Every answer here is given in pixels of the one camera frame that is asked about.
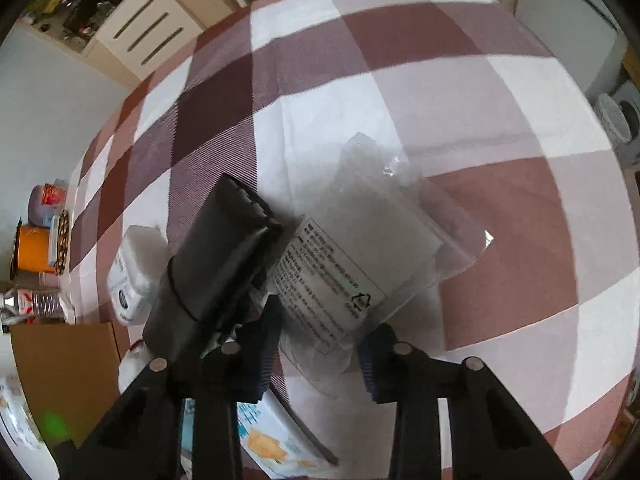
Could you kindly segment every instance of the black cylindrical object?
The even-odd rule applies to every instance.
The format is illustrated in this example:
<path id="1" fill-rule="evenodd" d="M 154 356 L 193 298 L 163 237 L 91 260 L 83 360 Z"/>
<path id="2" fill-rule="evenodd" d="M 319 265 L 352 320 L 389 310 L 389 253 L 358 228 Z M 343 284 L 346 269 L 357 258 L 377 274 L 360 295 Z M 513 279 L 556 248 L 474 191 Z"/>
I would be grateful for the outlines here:
<path id="1" fill-rule="evenodd" d="M 223 175 L 162 278 L 143 338 L 174 363 L 200 355 L 215 333 L 241 321 L 240 300 L 282 233 L 269 206 Z"/>

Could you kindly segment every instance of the red label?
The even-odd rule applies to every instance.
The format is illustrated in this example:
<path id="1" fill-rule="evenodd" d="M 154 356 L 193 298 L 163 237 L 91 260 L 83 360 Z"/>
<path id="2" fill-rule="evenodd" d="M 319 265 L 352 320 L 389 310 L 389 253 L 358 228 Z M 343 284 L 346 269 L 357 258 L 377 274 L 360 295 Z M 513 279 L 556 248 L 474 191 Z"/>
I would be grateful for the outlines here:
<path id="1" fill-rule="evenodd" d="M 61 187 L 53 186 L 52 184 L 45 184 L 44 192 L 42 193 L 43 205 L 57 205 L 62 204 L 66 198 L 66 191 Z"/>
<path id="2" fill-rule="evenodd" d="M 30 316 L 33 314 L 33 297 L 30 290 L 18 289 L 18 314 Z"/>

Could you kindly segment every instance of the white label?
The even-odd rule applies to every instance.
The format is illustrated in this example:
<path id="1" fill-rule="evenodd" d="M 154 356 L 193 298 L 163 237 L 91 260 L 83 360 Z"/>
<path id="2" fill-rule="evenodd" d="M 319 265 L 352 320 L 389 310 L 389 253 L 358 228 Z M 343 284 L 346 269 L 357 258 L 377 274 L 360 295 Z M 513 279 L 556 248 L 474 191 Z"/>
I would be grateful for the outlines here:
<path id="1" fill-rule="evenodd" d="M 311 218 L 287 245 L 274 273 L 280 301 L 327 353 L 359 327 L 386 295 Z"/>
<path id="2" fill-rule="evenodd" d="M 139 314 L 143 298 L 131 286 L 129 275 L 122 261 L 122 252 L 118 250 L 108 275 L 108 287 L 111 293 L 113 310 L 121 323 L 132 323 Z"/>

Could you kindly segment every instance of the snack package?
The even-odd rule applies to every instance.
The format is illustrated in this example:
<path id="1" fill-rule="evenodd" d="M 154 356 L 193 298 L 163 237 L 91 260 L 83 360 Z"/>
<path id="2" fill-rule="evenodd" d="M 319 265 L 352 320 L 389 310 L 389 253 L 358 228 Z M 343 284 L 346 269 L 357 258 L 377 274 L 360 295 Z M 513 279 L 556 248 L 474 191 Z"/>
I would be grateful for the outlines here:
<path id="1" fill-rule="evenodd" d="M 182 457 L 191 468 L 195 402 L 185 403 Z M 271 479 L 323 475 L 332 466 L 300 430 L 276 396 L 267 390 L 257 404 L 238 402 L 238 433 L 242 448 Z"/>
<path id="2" fill-rule="evenodd" d="M 415 294 L 471 266 L 492 237 L 398 156 L 357 134 L 270 274 L 287 313 L 281 348 L 310 381 Z"/>

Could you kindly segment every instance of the white wall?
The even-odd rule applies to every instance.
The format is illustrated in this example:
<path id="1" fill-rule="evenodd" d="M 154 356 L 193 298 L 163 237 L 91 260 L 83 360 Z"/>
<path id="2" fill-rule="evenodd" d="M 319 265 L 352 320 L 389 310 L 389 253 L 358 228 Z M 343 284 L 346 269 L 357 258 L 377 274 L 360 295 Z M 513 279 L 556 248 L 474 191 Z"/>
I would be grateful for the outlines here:
<path id="1" fill-rule="evenodd" d="M 69 178 L 128 93 L 36 32 L 14 27 L 0 46 L 0 280 L 33 186 Z"/>

